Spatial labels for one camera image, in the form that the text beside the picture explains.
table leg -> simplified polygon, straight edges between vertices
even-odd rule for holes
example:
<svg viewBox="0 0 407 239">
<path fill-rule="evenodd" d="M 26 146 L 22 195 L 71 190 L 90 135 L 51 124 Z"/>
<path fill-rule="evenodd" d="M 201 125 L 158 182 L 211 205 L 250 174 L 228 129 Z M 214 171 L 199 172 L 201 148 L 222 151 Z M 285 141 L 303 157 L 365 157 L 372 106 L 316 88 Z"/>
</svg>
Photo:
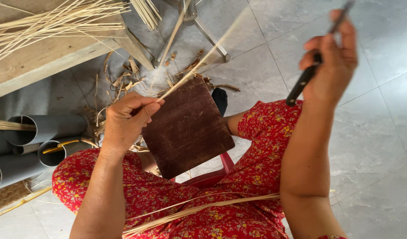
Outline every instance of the table leg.
<svg viewBox="0 0 407 239">
<path fill-rule="evenodd" d="M 137 40 L 128 28 L 126 29 L 126 36 L 128 36 L 128 38 L 114 38 L 113 40 L 116 41 L 128 53 L 130 53 L 130 55 L 138 60 L 138 62 L 140 62 L 144 67 L 146 67 L 146 69 L 148 69 L 149 71 L 153 70 L 154 67 L 152 65 L 152 62 L 143 52 Z"/>
</svg>

red plastic chair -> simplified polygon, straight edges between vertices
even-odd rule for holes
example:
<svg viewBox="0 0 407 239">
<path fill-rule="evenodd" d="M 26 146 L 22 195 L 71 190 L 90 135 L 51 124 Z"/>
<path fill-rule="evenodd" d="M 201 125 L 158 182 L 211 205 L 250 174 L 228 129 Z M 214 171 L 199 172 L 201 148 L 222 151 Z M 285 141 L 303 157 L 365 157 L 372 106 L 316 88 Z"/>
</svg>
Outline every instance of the red plastic chair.
<svg viewBox="0 0 407 239">
<path fill-rule="evenodd" d="M 234 163 L 227 152 L 221 154 L 220 157 L 223 165 L 222 169 L 197 176 L 185 181 L 183 184 L 194 186 L 197 188 L 213 187 L 215 184 L 217 184 L 217 182 L 221 181 L 234 167 Z"/>
</svg>

black sock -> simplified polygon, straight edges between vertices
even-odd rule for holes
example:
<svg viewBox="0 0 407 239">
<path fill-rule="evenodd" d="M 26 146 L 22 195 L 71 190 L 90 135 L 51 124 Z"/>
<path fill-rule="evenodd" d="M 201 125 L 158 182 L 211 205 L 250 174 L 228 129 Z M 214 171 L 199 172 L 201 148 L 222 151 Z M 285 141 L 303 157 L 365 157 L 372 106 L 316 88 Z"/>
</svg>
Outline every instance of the black sock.
<svg viewBox="0 0 407 239">
<path fill-rule="evenodd" d="M 212 92 L 212 99 L 214 99 L 221 116 L 224 117 L 227 110 L 227 92 L 221 88 L 215 88 Z"/>
</svg>

knife handle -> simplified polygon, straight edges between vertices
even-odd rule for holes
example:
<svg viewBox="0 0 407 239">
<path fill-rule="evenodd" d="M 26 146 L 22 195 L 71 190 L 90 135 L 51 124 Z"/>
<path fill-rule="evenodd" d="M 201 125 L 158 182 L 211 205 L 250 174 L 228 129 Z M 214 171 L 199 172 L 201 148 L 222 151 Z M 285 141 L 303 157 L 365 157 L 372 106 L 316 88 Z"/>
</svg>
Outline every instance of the knife handle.
<svg viewBox="0 0 407 239">
<path fill-rule="evenodd" d="M 296 99 L 302 93 L 308 82 L 314 77 L 317 68 L 318 65 L 314 65 L 305 69 L 301 77 L 298 79 L 298 82 L 295 84 L 292 91 L 289 93 L 289 96 L 286 99 L 286 105 L 291 107 L 296 105 Z"/>
</svg>

bundle of bamboo strips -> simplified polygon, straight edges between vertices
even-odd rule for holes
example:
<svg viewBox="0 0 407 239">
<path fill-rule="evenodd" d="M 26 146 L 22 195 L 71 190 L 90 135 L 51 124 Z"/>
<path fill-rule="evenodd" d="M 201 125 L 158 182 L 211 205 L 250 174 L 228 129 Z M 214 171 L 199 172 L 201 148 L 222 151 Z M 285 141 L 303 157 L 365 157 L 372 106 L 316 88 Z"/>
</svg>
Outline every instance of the bundle of bamboo strips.
<svg viewBox="0 0 407 239">
<path fill-rule="evenodd" d="M 90 36 L 86 32 L 124 29 L 121 23 L 95 23 L 95 21 L 130 11 L 126 10 L 127 3 L 107 4 L 111 0 L 75 0 L 68 6 L 64 6 L 68 1 L 66 0 L 51 12 L 30 13 L 33 14 L 30 17 L 0 24 L 0 60 L 17 49 L 48 37 L 89 36 L 94 38 L 95 36 Z M 79 33 L 79 35 L 69 35 L 72 33 Z"/>
<path fill-rule="evenodd" d="M 23 130 L 23 131 L 35 131 L 35 125 L 20 124 L 15 122 L 8 122 L 0 120 L 0 130 Z"/>
<path fill-rule="evenodd" d="M 196 213 L 196 212 L 198 212 L 198 211 L 200 211 L 202 209 L 208 208 L 208 207 L 214 207 L 214 206 L 222 207 L 222 206 L 226 206 L 226 205 L 230 205 L 230 204 L 234 204 L 234 203 L 240 203 L 240 202 L 250 202 L 250 201 L 256 201 L 256 200 L 272 200 L 272 199 L 279 199 L 279 198 L 280 198 L 279 194 L 274 193 L 274 194 L 269 194 L 269 195 L 265 195 L 265 196 L 246 197 L 246 198 L 239 198 L 239 199 L 233 199 L 233 200 L 227 200 L 227 201 L 204 204 L 204 205 L 197 206 L 197 207 L 194 207 L 194 208 L 189 208 L 189 209 L 186 209 L 186 210 L 183 210 L 183 211 L 179 211 L 179 212 L 177 212 L 175 214 L 168 215 L 168 216 L 165 216 L 163 218 L 153 220 L 151 222 L 146 222 L 146 223 L 144 223 L 142 225 L 139 225 L 139 226 L 133 227 L 131 229 L 125 230 L 123 232 L 123 236 L 127 237 L 127 236 L 137 235 L 137 234 L 142 233 L 142 232 L 144 232 L 144 231 L 146 231 L 148 229 L 157 227 L 159 225 L 168 223 L 168 222 L 170 222 L 172 220 L 176 220 L 176 219 L 184 217 L 184 216 L 194 214 L 194 213 Z"/>
<path fill-rule="evenodd" d="M 158 26 L 158 19 L 156 19 L 156 16 L 160 20 L 162 20 L 162 17 L 159 15 L 159 11 L 153 2 L 151 0 L 130 0 L 130 2 L 149 29 L 155 30 Z"/>
</svg>

